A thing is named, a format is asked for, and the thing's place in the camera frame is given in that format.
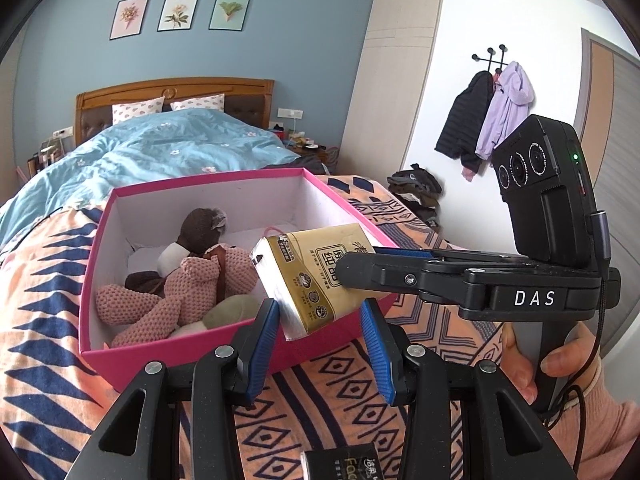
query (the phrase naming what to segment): headboard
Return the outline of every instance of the headboard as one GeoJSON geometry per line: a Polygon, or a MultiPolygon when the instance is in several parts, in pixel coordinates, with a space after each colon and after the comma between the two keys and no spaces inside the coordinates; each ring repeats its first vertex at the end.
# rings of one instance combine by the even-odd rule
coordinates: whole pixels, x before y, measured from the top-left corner
{"type": "Polygon", "coordinates": [[[111,105],[146,101],[164,96],[163,112],[169,104],[189,97],[225,95],[225,113],[267,129],[271,113],[273,80],[237,77],[177,77],[126,83],[79,94],[76,98],[74,137],[76,146],[111,126],[111,105]]]}

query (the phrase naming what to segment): yellow tissue package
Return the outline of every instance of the yellow tissue package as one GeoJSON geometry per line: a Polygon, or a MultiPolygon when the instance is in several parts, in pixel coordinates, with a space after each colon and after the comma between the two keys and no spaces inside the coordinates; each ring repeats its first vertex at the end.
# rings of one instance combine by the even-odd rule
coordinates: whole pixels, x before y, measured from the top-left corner
{"type": "Polygon", "coordinates": [[[360,224],[322,227],[262,238],[252,261],[267,296],[280,304],[287,341],[300,339],[386,292],[344,288],[335,263],[346,252],[373,253],[360,224]]]}

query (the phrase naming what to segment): pink teddy bear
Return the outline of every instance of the pink teddy bear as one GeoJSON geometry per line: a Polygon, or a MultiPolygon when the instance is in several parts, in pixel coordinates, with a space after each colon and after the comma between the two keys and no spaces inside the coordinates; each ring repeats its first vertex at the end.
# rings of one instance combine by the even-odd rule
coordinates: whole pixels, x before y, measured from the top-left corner
{"type": "Polygon", "coordinates": [[[95,306],[100,320],[112,326],[130,324],[111,347],[167,338],[176,325],[200,321],[218,301],[254,289],[258,273],[247,251],[219,244],[207,254],[210,260],[188,256],[181,261],[166,277],[164,298],[121,285],[99,288],[95,306]]]}

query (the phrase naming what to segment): purple jacket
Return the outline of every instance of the purple jacket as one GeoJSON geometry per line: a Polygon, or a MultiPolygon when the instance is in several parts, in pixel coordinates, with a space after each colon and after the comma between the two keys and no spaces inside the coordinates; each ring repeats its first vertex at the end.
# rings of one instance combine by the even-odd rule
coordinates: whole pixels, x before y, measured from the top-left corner
{"type": "Polygon", "coordinates": [[[511,61],[495,83],[494,98],[476,145],[477,156],[489,159],[494,148],[527,118],[534,97],[527,74],[518,63],[511,61]]]}

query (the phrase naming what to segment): blue comforter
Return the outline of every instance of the blue comforter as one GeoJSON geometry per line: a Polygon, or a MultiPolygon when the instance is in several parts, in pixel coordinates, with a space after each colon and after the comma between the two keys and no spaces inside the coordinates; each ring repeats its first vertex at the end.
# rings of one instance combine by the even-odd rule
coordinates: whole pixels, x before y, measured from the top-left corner
{"type": "Polygon", "coordinates": [[[0,260],[57,209],[100,203],[114,187],[203,172],[257,170],[296,157],[272,133],[215,110],[132,118],[37,174],[0,208],[0,260]]]}

